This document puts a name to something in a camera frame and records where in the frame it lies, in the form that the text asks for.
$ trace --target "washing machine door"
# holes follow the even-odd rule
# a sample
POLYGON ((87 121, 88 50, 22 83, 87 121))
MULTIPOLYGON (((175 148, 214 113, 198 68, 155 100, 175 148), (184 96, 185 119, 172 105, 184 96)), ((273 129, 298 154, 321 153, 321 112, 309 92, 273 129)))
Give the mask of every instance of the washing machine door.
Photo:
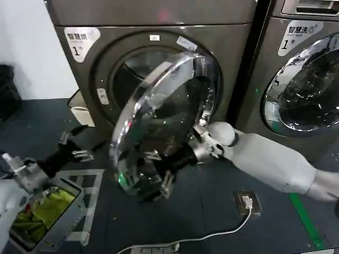
POLYGON ((115 178, 127 193, 147 198, 159 192, 163 179, 153 160, 188 143, 195 124, 207 125, 215 107, 218 70, 209 56, 179 53, 162 62, 135 90, 110 146, 115 178))
POLYGON ((291 58, 272 79, 262 111, 267 125, 280 135, 301 137, 337 128, 339 35, 291 58))

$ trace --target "electrical outlet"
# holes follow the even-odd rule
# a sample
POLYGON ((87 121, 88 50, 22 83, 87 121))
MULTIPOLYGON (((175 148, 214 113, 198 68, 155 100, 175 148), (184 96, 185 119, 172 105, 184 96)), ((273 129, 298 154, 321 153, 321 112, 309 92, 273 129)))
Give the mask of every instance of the electrical outlet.
POLYGON ((234 198, 235 198, 235 202, 237 204, 239 213, 241 215, 248 214, 248 209, 246 209, 245 202, 242 198, 243 196, 248 196, 252 199, 252 201, 253 201, 252 214, 253 215, 260 215, 262 209, 261 209, 260 203, 258 201, 258 198, 253 191, 234 192, 234 198))

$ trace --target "green tape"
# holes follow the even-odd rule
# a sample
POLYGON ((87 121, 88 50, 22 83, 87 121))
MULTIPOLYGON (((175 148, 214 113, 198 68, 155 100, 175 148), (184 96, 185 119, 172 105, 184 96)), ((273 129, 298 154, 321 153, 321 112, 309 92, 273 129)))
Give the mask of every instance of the green tape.
POLYGON ((316 247, 317 250, 324 250, 324 244, 320 237, 320 234, 317 230, 317 228, 312 223, 312 220, 310 216, 307 213, 307 210, 305 209, 304 205, 301 202, 300 196, 296 193, 290 193, 289 198, 292 202, 292 205, 296 209, 299 218, 301 222, 303 223, 308 236, 310 237, 313 245, 316 247))

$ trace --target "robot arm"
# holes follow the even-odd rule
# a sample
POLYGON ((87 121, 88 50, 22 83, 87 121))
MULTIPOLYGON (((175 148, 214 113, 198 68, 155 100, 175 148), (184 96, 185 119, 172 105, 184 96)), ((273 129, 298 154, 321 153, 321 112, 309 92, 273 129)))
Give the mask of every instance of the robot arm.
POLYGON ((200 136, 193 151, 202 162, 207 154, 224 157, 240 170, 286 193, 322 201, 339 198, 339 173, 313 167, 299 152, 257 134, 244 134, 226 122, 195 127, 200 136))

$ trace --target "front-load washing machine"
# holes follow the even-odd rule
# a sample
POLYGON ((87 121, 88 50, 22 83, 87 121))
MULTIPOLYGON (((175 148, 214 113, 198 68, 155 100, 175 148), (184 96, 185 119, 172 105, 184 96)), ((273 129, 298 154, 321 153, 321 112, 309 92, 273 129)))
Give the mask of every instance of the front-load washing machine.
POLYGON ((277 0, 236 120, 316 160, 339 129, 339 2, 277 0))
POLYGON ((138 85, 185 51, 216 63, 205 78, 216 83, 213 119, 223 120, 256 1, 48 0, 47 8, 95 125, 111 135, 138 85))

